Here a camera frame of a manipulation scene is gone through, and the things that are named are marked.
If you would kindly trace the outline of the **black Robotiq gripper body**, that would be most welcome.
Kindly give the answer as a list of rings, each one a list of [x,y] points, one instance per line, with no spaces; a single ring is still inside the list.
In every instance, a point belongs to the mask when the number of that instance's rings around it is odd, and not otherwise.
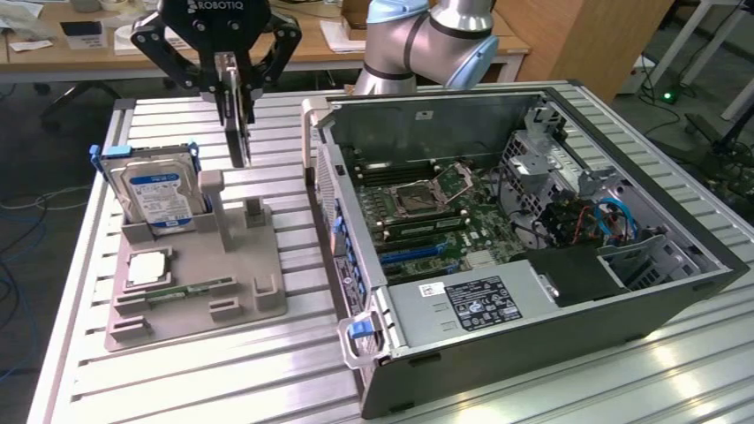
[[[200,62],[215,65],[217,54],[249,65],[251,50],[271,19],[268,1],[159,2],[164,24],[196,51]]]

